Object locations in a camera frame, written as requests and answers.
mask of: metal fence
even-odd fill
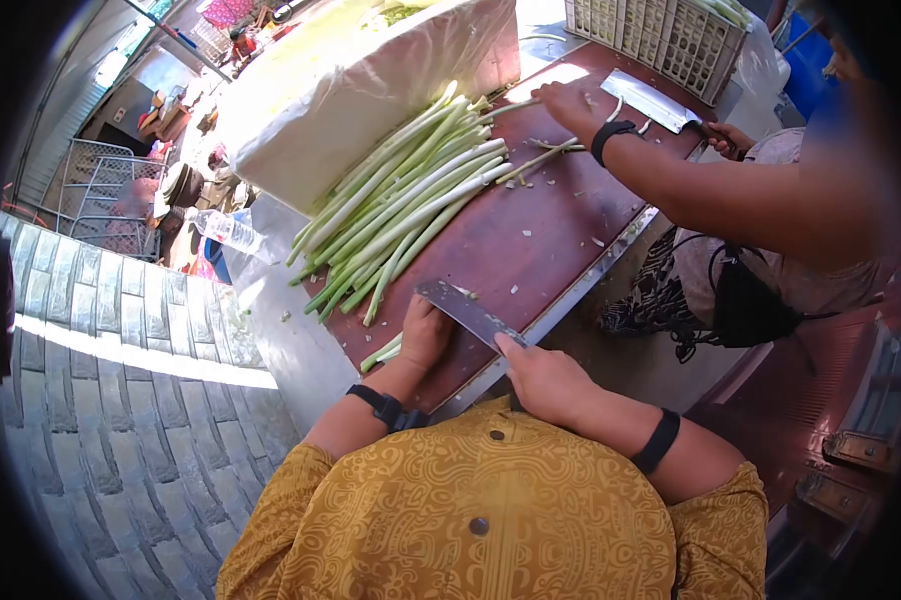
[[[142,215],[123,215],[117,204],[134,180],[158,183],[166,170],[165,162],[136,157],[123,146],[75,138],[36,213],[59,234],[156,261],[160,233],[149,229]]]

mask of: shirt button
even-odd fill
[[[487,530],[491,528],[491,524],[487,522],[486,518],[475,518],[470,521],[468,525],[470,529],[470,533],[475,536],[483,536],[487,533]]]

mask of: water bottle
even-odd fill
[[[265,236],[235,219],[234,215],[226,215],[219,210],[198,210],[192,206],[183,213],[183,219],[186,223],[193,223],[205,237],[246,255],[253,255],[268,264],[273,262],[270,252],[265,248]]]

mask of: smartwatch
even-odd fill
[[[353,394],[362,401],[367,402],[373,408],[373,415],[384,422],[387,433],[406,431],[427,426],[431,416],[422,413],[416,408],[409,413],[404,412],[401,402],[393,395],[379,393],[366,385],[352,385],[347,390],[348,395]]]

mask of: hand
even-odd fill
[[[604,390],[591,381],[575,359],[564,352],[527,348],[505,333],[493,336],[510,363],[507,377],[530,414],[555,426],[576,428],[581,407]]]
[[[838,81],[866,79],[864,69],[840,35],[833,35],[830,38],[830,48],[833,49],[833,71]]]
[[[451,338],[453,322],[422,295],[414,294],[403,318],[403,337],[400,339],[402,362],[425,373],[444,353]]]
[[[721,157],[727,159],[728,161],[736,161],[738,159],[738,154],[746,153],[748,150],[754,147],[755,142],[753,139],[747,137],[743,131],[738,129],[733,125],[728,125],[727,123],[708,123],[708,127],[712,130],[719,132],[730,138],[731,141],[736,144],[736,150],[733,152],[728,146],[727,142],[721,140],[718,141],[716,138],[708,138],[707,143],[713,146],[714,150],[717,150]]]
[[[584,92],[561,82],[545,83],[539,89],[533,89],[530,95],[539,98],[540,103],[561,127],[576,132],[582,123],[599,120]]]

